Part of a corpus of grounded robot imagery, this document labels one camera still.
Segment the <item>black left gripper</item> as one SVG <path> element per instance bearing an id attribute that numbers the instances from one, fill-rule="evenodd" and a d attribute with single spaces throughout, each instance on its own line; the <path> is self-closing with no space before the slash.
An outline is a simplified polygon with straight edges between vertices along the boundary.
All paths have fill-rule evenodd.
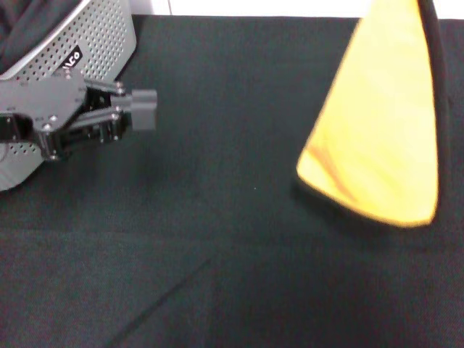
<path id="1" fill-rule="evenodd" d="M 103 109 L 77 117 L 86 94 L 90 108 Z M 85 82 L 79 72 L 66 70 L 40 81 L 5 80 L 1 82 L 1 142 L 32 143 L 45 160 L 58 160 L 65 152 L 119 141 L 127 130 L 154 130 L 156 107 L 129 107 L 156 103 L 155 90 L 129 92 L 119 81 Z"/>

